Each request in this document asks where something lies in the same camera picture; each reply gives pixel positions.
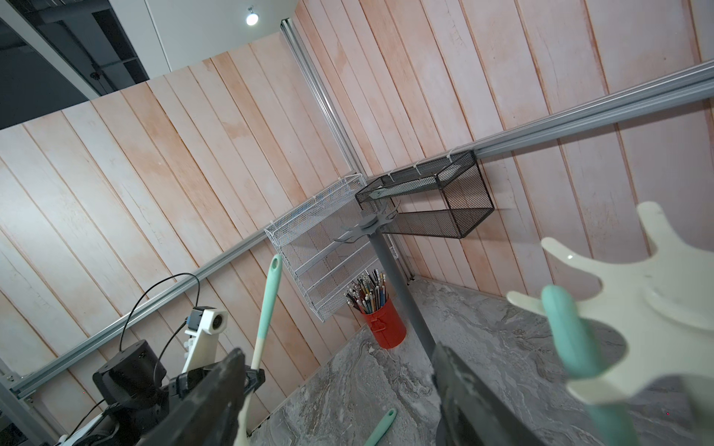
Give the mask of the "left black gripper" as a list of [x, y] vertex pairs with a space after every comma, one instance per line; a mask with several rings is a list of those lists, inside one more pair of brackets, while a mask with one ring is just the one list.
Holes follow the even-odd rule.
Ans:
[[211, 385], [219, 384], [235, 391], [242, 390], [245, 397], [254, 393], [265, 383], [265, 371], [263, 369], [253, 369], [246, 365], [243, 373], [245, 381], [239, 385], [235, 377], [233, 379], [221, 379], [221, 372], [217, 373], [216, 376], [213, 371], [218, 367], [217, 364], [208, 364], [171, 378], [167, 384], [168, 400], [185, 400], [206, 380]]

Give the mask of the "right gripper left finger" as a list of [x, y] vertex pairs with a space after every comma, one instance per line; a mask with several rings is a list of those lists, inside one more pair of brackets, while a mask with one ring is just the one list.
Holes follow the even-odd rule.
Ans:
[[[245, 354], [230, 352], [213, 373], [221, 379], [245, 381]], [[238, 414], [244, 403], [242, 390], [211, 385], [207, 380], [139, 443], [141, 445], [232, 445], [238, 431]]]

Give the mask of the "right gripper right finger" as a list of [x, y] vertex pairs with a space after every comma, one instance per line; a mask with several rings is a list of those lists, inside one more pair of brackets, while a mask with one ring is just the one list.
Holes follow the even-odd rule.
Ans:
[[450, 347], [431, 356], [434, 386], [441, 399], [437, 445], [541, 445], [543, 441]]

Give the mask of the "cream skimmer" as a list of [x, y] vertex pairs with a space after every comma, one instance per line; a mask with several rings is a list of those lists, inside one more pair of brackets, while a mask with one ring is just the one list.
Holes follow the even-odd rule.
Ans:
[[268, 273], [266, 275], [263, 301], [260, 312], [260, 322], [258, 323], [258, 334], [255, 341], [254, 352], [249, 368], [249, 371], [253, 372], [255, 378], [249, 379], [249, 385], [245, 390], [244, 404], [237, 418], [239, 426], [234, 441], [235, 446], [247, 446], [249, 444], [249, 439], [247, 436], [247, 416], [249, 414], [253, 395], [255, 394], [256, 390], [258, 390], [265, 382], [264, 371], [260, 369], [260, 366], [265, 349], [265, 342], [271, 327], [271, 318], [273, 317], [273, 311], [275, 303], [277, 301], [282, 271], [283, 257], [280, 254], [276, 254], [271, 260]]
[[364, 446], [377, 446], [382, 438], [387, 434], [390, 427], [392, 426], [398, 411], [396, 408], [392, 408], [386, 412], [385, 416], [377, 423], [376, 427], [369, 435]]

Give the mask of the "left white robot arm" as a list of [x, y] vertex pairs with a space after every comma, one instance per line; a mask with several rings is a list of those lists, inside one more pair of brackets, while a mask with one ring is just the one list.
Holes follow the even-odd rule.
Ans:
[[162, 384], [167, 371], [147, 341], [115, 355], [93, 375], [106, 409], [61, 445], [232, 445], [247, 397], [262, 369], [234, 349]]

